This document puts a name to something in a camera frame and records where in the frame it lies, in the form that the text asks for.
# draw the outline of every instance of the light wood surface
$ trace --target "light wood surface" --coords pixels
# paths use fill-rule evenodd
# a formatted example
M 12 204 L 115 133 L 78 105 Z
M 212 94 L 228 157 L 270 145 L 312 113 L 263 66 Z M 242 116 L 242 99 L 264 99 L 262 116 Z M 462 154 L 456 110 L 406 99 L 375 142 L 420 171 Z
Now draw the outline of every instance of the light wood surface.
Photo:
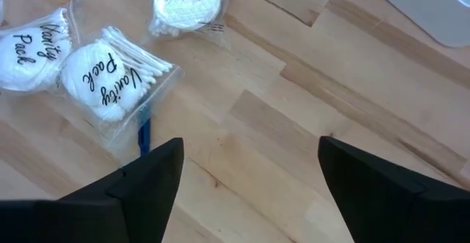
M 70 0 L 9 0 L 7 22 Z M 84 31 L 145 40 L 184 80 L 153 111 L 152 146 L 183 137 L 165 242 L 352 242 L 317 159 L 331 135 L 470 188 L 470 48 L 445 48 L 385 0 L 231 0 L 230 48 L 145 39 L 149 0 L 82 0 Z M 0 199 L 55 199 L 138 156 L 109 152 L 66 99 L 2 98 Z

